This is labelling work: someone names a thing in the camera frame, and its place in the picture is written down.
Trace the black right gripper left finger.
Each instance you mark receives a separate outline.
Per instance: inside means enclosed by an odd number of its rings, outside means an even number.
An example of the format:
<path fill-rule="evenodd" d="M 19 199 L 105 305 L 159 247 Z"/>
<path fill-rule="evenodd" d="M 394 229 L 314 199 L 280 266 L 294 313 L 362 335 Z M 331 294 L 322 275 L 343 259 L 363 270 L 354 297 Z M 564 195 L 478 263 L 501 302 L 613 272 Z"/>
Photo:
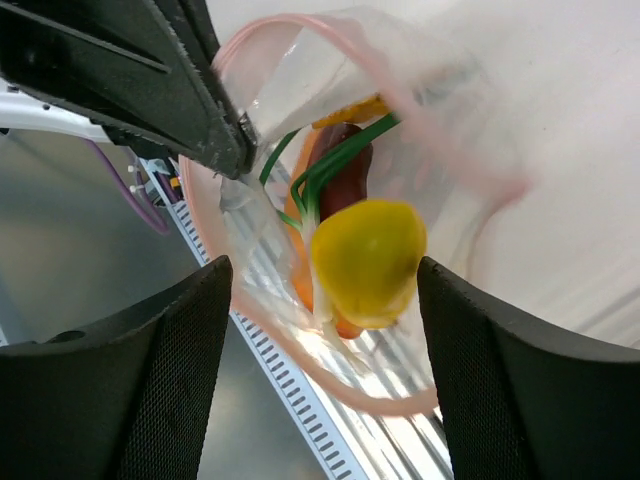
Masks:
<path fill-rule="evenodd" d="M 221 256 L 44 343 L 1 351 L 5 479 L 193 479 L 230 313 Z"/>

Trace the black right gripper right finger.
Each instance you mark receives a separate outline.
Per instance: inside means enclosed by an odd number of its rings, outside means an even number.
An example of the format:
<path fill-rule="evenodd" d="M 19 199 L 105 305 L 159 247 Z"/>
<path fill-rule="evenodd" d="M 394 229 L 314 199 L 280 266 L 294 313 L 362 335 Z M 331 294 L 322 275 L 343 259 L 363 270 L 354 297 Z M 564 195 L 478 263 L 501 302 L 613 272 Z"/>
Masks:
<path fill-rule="evenodd" d="M 419 303 L 458 479 L 635 479 L 639 354 L 557 327 L 424 258 Z"/>

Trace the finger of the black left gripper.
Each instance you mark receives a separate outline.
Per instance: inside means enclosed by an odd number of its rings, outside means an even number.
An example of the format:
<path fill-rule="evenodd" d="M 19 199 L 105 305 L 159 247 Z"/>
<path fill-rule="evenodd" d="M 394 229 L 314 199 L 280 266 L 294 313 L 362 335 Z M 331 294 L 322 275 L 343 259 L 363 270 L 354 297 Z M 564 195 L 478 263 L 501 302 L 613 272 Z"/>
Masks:
<path fill-rule="evenodd" d="M 227 177 L 250 170 L 250 122 L 212 69 L 203 1 L 4 1 L 1 76 L 135 146 Z"/>
<path fill-rule="evenodd" d="M 185 117 L 178 138 L 184 155 L 202 165 L 252 165 L 256 130 L 246 109 L 231 98 L 220 43 L 206 1 L 157 1 L 176 49 L 186 85 L 179 93 Z"/>

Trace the green toy scallion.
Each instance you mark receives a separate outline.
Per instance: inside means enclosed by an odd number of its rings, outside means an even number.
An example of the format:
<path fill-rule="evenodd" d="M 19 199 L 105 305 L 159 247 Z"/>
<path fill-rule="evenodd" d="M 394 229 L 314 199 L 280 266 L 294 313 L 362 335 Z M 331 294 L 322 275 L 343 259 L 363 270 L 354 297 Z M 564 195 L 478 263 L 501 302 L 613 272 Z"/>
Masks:
<path fill-rule="evenodd" d="M 372 145 L 376 138 L 394 128 L 398 123 L 393 115 L 387 114 L 366 128 L 361 128 L 359 133 L 332 148 L 312 166 L 308 166 L 290 186 L 290 198 L 294 203 L 293 211 L 284 210 L 279 214 L 284 223 L 300 233 L 303 241 L 312 281 L 313 309 L 309 312 L 326 327 L 328 332 L 335 333 L 343 339 L 357 338 L 362 331 L 368 329 L 349 323 L 339 314 L 330 305 L 315 278 L 310 243 L 316 228 L 323 222 L 320 221 L 320 191 L 368 144 Z"/>

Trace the yellow toy corn cob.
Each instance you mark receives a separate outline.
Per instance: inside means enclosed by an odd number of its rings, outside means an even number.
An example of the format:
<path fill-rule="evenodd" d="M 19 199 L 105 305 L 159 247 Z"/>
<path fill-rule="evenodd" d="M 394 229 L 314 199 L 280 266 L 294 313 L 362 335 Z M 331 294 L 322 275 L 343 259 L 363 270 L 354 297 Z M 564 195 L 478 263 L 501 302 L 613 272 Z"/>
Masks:
<path fill-rule="evenodd" d="M 367 199 L 324 220 L 310 243 L 330 305 L 362 329 L 393 325 L 414 298 L 427 250 L 422 217 L 403 201 Z"/>

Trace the clear pink zip top bag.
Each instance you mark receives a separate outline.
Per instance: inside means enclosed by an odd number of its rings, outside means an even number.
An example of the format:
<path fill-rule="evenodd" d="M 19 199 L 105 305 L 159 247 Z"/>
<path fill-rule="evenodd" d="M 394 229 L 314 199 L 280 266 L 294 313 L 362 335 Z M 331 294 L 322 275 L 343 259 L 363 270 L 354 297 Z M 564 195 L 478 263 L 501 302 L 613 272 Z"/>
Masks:
<path fill-rule="evenodd" d="M 255 20 L 213 68 L 256 162 L 235 180 L 179 165 L 206 252 L 232 262 L 232 309 L 349 407 L 433 411 L 433 384 L 367 385 L 429 372 L 422 258 L 473 277 L 489 219 L 529 188 L 505 83 L 450 34 L 367 6 Z"/>

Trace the orange toy croissant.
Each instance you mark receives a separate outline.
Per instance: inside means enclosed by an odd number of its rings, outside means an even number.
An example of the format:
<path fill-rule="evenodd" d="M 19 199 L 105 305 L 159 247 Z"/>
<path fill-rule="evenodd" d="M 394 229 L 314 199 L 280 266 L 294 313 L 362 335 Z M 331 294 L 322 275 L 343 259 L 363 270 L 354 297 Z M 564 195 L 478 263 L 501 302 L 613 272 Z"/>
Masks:
<path fill-rule="evenodd" d="M 339 123 L 366 123 L 372 118 L 387 115 L 389 112 L 390 110 L 382 97 L 373 95 L 315 121 L 312 128 L 322 129 Z"/>

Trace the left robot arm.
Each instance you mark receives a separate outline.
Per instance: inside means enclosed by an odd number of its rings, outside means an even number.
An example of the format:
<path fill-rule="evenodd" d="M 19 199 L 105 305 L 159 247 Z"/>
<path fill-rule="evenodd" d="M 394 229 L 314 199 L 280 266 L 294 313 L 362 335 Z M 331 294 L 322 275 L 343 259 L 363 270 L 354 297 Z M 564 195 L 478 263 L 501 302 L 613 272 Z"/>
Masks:
<path fill-rule="evenodd" d="M 234 179 L 256 155 L 211 63 L 202 1 L 5 1 L 1 124 L 180 154 Z"/>

